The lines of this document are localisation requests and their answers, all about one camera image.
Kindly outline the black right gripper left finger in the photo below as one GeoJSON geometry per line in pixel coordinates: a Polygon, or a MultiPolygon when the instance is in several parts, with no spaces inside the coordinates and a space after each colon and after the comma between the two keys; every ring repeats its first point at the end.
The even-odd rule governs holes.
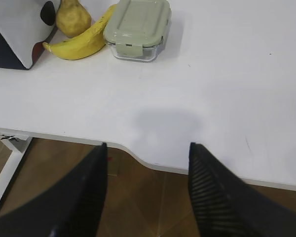
{"type": "Polygon", "coordinates": [[[0,237],[94,237],[108,185],[106,143],[54,186],[0,217],[0,237]]]}

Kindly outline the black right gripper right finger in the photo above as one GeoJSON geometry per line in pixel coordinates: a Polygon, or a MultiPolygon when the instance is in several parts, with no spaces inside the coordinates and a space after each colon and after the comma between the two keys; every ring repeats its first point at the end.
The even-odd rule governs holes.
{"type": "Polygon", "coordinates": [[[188,192],[202,237],[296,237],[296,213],[246,184],[202,144],[190,144],[188,192]]]}

